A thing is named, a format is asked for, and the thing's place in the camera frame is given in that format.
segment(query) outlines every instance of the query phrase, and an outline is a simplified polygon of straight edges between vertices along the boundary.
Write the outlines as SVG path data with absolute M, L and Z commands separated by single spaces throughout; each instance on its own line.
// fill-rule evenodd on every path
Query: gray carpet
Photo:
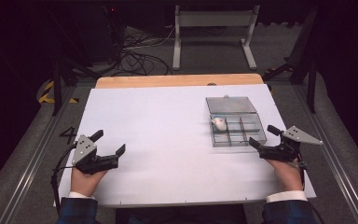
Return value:
M 299 30 L 300 26 L 287 28 L 284 25 L 258 25 L 251 42 L 258 67 L 253 73 L 263 75 L 268 68 L 282 65 L 283 57 L 290 54 Z M 200 30 L 183 31 L 181 69 L 174 73 L 251 73 L 239 41 L 244 31 L 244 28 L 229 28 L 220 36 Z M 158 47 L 135 50 L 159 57 L 169 66 L 172 65 L 171 40 Z M 162 65 L 147 66 L 154 67 L 151 75 L 165 73 Z M 322 214 L 325 223 L 358 223 L 358 206 L 351 205 L 351 201 L 358 202 L 358 149 L 332 107 L 326 95 L 323 79 L 317 79 L 317 113 L 312 115 L 304 106 L 307 81 L 301 86 L 291 86 L 287 81 L 289 76 L 289 73 L 285 73 L 268 81 L 286 127 L 296 125 L 318 138 L 326 138 L 325 144 L 327 143 L 336 155 L 333 160 L 339 161 L 340 164 L 337 167 L 330 162 L 331 154 L 328 154 L 324 147 L 302 145 L 302 152 L 309 167 L 310 181 L 317 194 L 317 198 L 310 201 Z M 2 218 L 7 223 L 54 223 L 57 214 L 52 206 L 53 193 L 49 181 L 52 169 L 61 154 L 69 147 L 68 138 L 60 137 L 60 134 L 71 127 L 77 131 L 93 85 L 95 80 L 85 77 L 79 80 L 76 88 L 62 86 L 66 99 L 79 98 L 79 103 L 65 104 L 61 114 L 56 117 L 51 116 L 53 104 L 42 104 L 33 124 L 0 173 L 0 220 Z M 36 158 L 40 160 L 40 164 L 34 165 L 36 173 L 27 182 L 28 190 L 21 194 L 22 197 L 11 201 L 13 193 L 18 192 L 17 186 L 21 182 L 22 174 L 30 169 L 27 168 L 28 164 L 35 159 L 34 154 L 39 148 L 45 151 Z M 16 206 L 7 209 L 8 204 Z M 248 223 L 261 223 L 262 204 L 247 203 L 244 206 Z M 115 210 L 100 208 L 98 220 L 102 223 L 115 223 Z

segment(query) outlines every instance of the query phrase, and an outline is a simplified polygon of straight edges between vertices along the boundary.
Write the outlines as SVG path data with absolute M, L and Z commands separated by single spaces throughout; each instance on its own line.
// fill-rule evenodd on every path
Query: metal stand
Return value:
M 255 70 L 256 64 L 249 44 L 255 28 L 255 21 L 260 6 L 255 6 L 253 10 L 245 11 L 180 11 L 180 7 L 175 9 L 175 44 L 173 49 L 172 68 L 180 68 L 181 39 L 180 28 L 190 26 L 249 26 L 245 38 L 241 39 L 241 45 L 248 61 L 249 67 Z

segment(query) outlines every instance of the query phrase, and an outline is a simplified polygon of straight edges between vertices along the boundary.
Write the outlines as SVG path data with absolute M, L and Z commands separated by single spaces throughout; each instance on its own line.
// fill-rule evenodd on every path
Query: clear plastic box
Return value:
M 207 97 L 211 137 L 214 147 L 246 147 L 249 138 L 264 145 L 267 142 L 255 107 L 248 97 Z M 213 119 L 223 119 L 225 130 L 217 129 Z

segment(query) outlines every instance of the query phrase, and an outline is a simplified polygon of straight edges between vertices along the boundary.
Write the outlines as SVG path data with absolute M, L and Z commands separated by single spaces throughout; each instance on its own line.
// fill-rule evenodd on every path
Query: small object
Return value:
M 224 119 L 221 118 L 214 118 L 211 120 L 211 122 L 214 124 L 214 126 L 217 128 L 217 130 L 224 132 L 227 130 L 227 125 Z

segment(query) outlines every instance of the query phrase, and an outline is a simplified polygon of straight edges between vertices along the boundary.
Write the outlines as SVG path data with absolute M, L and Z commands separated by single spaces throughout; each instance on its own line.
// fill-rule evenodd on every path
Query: white shirt cuff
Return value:
M 305 196 L 305 193 L 302 190 L 290 190 L 290 191 L 284 191 L 284 192 L 269 195 L 266 198 L 266 200 L 267 203 L 288 201 L 288 200 L 307 201 L 307 197 Z
M 83 195 L 81 193 L 77 193 L 74 191 L 69 192 L 68 198 L 85 198 L 85 199 L 95 199 L 94 197 L 88 197 L 86 195 Z

